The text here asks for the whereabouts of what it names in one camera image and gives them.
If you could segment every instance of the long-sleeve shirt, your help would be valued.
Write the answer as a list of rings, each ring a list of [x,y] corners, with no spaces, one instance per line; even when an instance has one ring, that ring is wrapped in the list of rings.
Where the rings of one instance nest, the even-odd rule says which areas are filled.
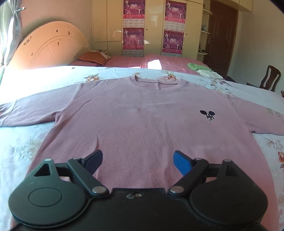
[[[66,162],[101,149],[94,176],[109,189],[168,189],[182,177],[175,150],[210,163],[232,159],[268,197],[263,225],[278,230],[271,173],[252,132],[284,135],[284,115],[182,79],[172,83],[128,77],[70,85],[0,105],[0,126],[55,121],[30,170],[46,158]]]

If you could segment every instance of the curtain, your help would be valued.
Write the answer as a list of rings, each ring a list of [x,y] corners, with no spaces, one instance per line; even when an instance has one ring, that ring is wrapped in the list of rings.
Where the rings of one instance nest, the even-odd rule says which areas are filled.
[[[0,6],[0,80],[22,39],[21,4],[22,0],[7,0]]]

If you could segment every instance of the wooden chair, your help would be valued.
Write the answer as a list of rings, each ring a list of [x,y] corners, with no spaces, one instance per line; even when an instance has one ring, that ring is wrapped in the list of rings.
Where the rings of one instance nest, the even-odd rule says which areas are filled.
[[[269,69],[271,69],[271,72],[270,72],[270,76],[269,76],[269,78],[268,78],[268,80],[267,80]],[[265,89],[265,90],[269,90],[270,87],[271,87],[271,85],[272,85],[272,83],[273,83],[274,80],[276,79],[275,82],[274,82],[274,84],[273,84],[273,87],[271,88],[271,91],[274,92],[274,91],[275,91],[276,84],[278,83],[280,77],[281,77],[281,72],[280,72],[278,69],[276,69],[274,66],[269,65],[269,66],[267,67],[266,75],[265,75],[265,77],[263,78],[263,80],[261,81],[259,88],[262,88],[262,89]],[[247,85],[248,85],[248,86],[257,87],[257,86],[255,86],[255,85],[253,85],[253,84],[251,84],[251,83],[248,83],[248,82],[247,82]]]

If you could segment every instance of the shelf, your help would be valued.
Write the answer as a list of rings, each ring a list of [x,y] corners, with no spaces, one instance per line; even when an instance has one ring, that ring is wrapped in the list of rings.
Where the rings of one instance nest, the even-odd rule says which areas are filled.
[[[203,13],[205,14],[209,14],[209,15],[212,15],[213,13],[207,9],[203,9]]]
[[[208,55],[208,53],[198,52],[199,55]]]
[[[204,30],[202,30],[201,32],[203,32],[203,33],[206,33],[206,34],[210,34],[209,32],[207,32],[207,31],[204,31]]]

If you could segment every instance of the cartoon mouse face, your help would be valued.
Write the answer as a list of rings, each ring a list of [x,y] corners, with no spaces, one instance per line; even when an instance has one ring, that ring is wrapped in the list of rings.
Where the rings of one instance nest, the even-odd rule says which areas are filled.
[[[209,121],[212,121],[214,119],[214,115],[215,113],[212,111],[209,111],[208,113],[206,111],[201,110],[200,111],[201,114],[206,115],[207,119],[209,119]]]

